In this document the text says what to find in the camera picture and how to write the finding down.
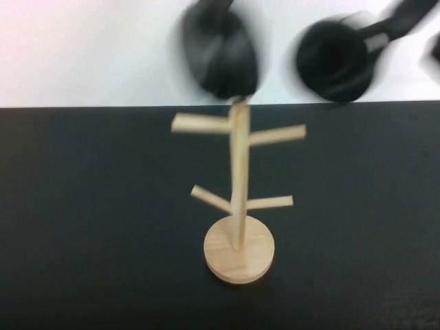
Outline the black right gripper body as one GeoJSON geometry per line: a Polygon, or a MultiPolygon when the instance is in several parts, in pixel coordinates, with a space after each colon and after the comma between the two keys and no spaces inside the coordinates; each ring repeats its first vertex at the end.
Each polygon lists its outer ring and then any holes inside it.
{"type": "Polygon", "coordinates": [[[420,63],[426,71],[439,71],[439,33],[428,41],[420,63]]]}

